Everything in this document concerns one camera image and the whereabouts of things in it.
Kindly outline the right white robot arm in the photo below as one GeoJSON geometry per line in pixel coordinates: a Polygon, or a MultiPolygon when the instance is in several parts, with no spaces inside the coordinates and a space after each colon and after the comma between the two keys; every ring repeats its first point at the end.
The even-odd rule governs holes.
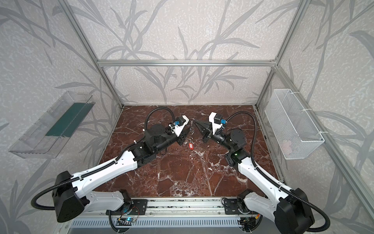
{"type": "Polygon", "coordinates": [[[223,128],[216,129],[215,123],[195,121],[196,127],[203,136],[203,141],[213,140],[228,149],[225,159],[229,166],[251,180],[265,196],[256,192],[243,192],[238,195],[240,207],[245,213],[256,212],[273,221],[282,234],[303,234],[315,223],[311,208],[301,199],[307,200],[306,194],[297,189],[293,197],[282,189],[287,189],[271,174],[259,166],[252,155],[247,152],[245,134],[241,129],[234,129],[228,134],[223,128]]]}

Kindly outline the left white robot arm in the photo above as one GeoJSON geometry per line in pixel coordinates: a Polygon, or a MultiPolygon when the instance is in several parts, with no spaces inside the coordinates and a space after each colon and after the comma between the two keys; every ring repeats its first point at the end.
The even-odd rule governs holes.
{"type": "Polygon", "coordinates": [[[52,190],[57,221],[66,222],[84,212],[122,208],[128,202],[123,192],[95,192],[95,188],[153,161],[174,143],[183,145],[188,133],[186,124],[179,121],[168,127],[156,124],[145,131],[143,139],[119,156],[82,172],[60,173],[52,190]]]}

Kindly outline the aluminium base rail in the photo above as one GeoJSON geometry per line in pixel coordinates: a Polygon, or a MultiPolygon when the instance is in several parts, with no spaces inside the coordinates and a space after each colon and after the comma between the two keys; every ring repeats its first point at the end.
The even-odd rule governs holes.
{"type": "Polygon", "coordinates": [[[256,212],[243,214],[235,197],[159,197],[133,201],[141,217],[256,217],[256,212]]]}

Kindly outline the clear plastic wall bin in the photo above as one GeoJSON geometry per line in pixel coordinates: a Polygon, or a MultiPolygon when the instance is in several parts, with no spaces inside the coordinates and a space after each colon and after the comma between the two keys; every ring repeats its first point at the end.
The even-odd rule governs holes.
{"type": "Polygon", "coordinates": [[[55,159],[94,105],[92,95],[65,92],[9,152],[23,159],[55,159]]]}

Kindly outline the aluminium frame profiles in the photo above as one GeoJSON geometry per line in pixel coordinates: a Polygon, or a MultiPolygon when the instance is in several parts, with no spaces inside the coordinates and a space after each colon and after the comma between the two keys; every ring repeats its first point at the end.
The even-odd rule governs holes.
{"type": "Polygon", "coordinates": [[[339,148],[338,144],[333,140],[332,135],[327,131],[326,127],[321,123],[317,114],[313,112],[310,105],[307,103],[306,99],[299,92],[299,89],[290,80],[290,77],[284,71],[280,62],[284,57],[288,46],[290,45],[292,38],[294,37],[297,28],[301,25],[303,18],[306,15],[307,9],[311,4],[310,1],[300,1],[297,7],[296,14],[292,19],[291,25],[286,33],[286,36],[281,44],[279,53],[274,59],[271,60],[99,60],[94,54],[93,48],[84,34],[82,27],[80,26],[78,20],[75,17],[72,7],[69,5],[68,1],[58,1],[58,9],[63,16],[66,17],[79,41],[81,42],[84,50],[87,52],[90,61],[93,63],[94,70],[99,74],[99,77],[104,81],[105,85],[110,90],[111,94],[114,96],[117,104],[123,107],[124,104],[121,102],[118,93],[114,90],[113,85],[107,78],[105,72],[103,71],[104,66],[139,66],[139,67],[155,67],[155,66],[168,66],[168,67],[270,67],[271,71],[266,80],[265,85],[261,91],[259,101],[261,101],[268,89],[274,75],[279,76],[283,85],[292,90],[295,97],[301,103],[301,105],[307,109],[311,120],[314,122],[316,127],[321,130],[325,136],[324,147],[328,152],[331,160],[336,165],[336,168],[340,171],[342,176],[345,178],[346,182],[351,187],[355,196],[362,204],[363,208],[366,210],[370,218],[374,217],[374,195],[370,191],[367,184],[363,181],[359,173],[354,169],[353,165],[348,161],[347,157],[343,154],[342,150],[339,148]]]}

